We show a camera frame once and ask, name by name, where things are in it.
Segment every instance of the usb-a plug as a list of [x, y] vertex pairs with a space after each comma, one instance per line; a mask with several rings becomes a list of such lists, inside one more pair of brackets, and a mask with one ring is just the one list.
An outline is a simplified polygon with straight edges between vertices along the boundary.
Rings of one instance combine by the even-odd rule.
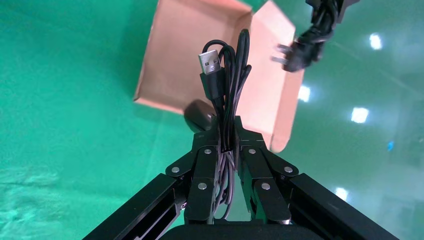
[[218, 51], [212, 50], [199, 55], [200, 79], [207, 99], [217, 105], [224, 105], [225, 68], [221, 67]]
[[221, 69], [220, 58], [218, 57], [217, 50], [212, 50], [200, 54], [199, 61], [201, 64], [201, 70], [206, 75]]

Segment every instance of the power cord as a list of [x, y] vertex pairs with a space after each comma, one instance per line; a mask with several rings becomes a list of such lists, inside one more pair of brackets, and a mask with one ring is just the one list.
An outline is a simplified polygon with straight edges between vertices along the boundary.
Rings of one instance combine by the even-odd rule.
[[[221, 45], [219, 51], [208, 51], [212, 45]], [[249, 57], [250, 36], [243, 29], [238, 36], [237, 51], [222, 40], [212, 40], [206, 43], [199, 55], [202, 73], [200, 78], [206, 97], [212, 102], [216, 111], [219, 133], [218, 180], [216, 199], [213, 206], [215, 214], [219, 205], [227, 205], [223, 219], [230, 213], [235, 187], [234, 119], [237, 105], [242, 94], [243, 85], [252, 69], [247, 65]]]
[[283, 64], [287, 72], [309, 67], [322, 58], [324, 44], [334, 35], [336, 24], [342, 22], [346, 8], [359, 0], [306, 0], [313, 7], [312, 26], [302, 33], [291, 46], [279, 45], [285, 59], [273, 58]]

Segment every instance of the green floor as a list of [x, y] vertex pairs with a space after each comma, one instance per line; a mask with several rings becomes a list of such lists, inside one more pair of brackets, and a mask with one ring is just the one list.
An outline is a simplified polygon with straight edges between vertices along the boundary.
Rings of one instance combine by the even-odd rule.
[[[81, 239], [190, 149], [181, 116], [132, 103], [156, 2], [0, 1], [0, 239]], [[309, 26], [304, 1], [277, 3]], [[423, 9], [348, 9], [280, 154], [407, 240], [424, 239]]]

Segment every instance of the black cable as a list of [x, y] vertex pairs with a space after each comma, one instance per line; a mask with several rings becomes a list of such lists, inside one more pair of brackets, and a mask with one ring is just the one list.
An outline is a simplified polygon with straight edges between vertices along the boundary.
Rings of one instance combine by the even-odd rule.
[[296, 72], [321, 59], [324, 44], [334, 35], [339, 20], [338, 4], [338, 0], [321, 0], [313, 6], [312, 26], [286, 48], [285, 71]]
[[219, 126], [219, 157], [217, 184], [219, 190], [216, 192], [216, 199], [213, 205], [215, 213], [220, 204], [226, 204], [227, 208], [223, 215], [226, 219], [230, 213], [233, 202], [235, 188], [235, 166], [234, 153], [235, 144], [234, 121], [237, 105], [240, 100], [243, 86], [252, 66], [247, 65], [249, 57], [250, 36], [247, 29], [243, 29], [238, 36], [237, 51], [224, 41], [212, 40], [206, 43], [202, 53], [206, 53], [210, 46], [221, 45], [218, 57], [224, 63], [225, 71], [225, 98], [217, 97], [212, 100], [212, 105], [216, 111], [216, 118]]

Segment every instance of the cardboard box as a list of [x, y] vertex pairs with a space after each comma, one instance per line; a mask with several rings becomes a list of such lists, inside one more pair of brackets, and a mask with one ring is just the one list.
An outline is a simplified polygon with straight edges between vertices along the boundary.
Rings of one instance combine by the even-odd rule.
[[199, 77], [198, 55], [213, 39], [236, 48], [244, 28], [250, 32], [252, 70], [236, 114], [244, 128], [262, 133], [271, 151], [281, 152], [290, 139], [303, 72], [288, 73], [271, 61], [278, 55], [277, 44], [290, 45], [295, 34], [272, 1], [253, 14], [237, 0], [159, 0], [135, 102], [178, 114], [193, 100], [210, 103]]

